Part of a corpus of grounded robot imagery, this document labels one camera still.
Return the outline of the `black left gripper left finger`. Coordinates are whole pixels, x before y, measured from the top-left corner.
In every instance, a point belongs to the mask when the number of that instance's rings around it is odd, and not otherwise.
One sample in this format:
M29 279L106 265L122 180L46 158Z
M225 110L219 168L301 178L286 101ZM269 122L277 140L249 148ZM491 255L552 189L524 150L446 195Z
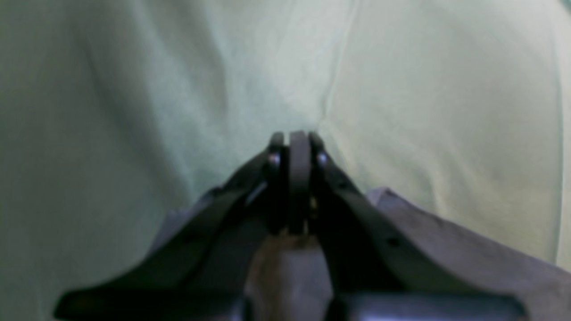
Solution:
M187 212L171 214L136 266L59 299L62 321L251 321L244 293L251 262L287 224L284 136L247 161Z

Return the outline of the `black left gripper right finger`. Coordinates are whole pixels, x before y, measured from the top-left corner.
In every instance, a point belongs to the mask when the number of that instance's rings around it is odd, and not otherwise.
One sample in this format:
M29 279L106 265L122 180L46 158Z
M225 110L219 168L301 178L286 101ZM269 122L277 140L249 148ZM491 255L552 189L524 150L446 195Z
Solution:
M289 231L315 235L334 297L326 321L524 321L524 306L462 280L375 209L314 132L289 136Z

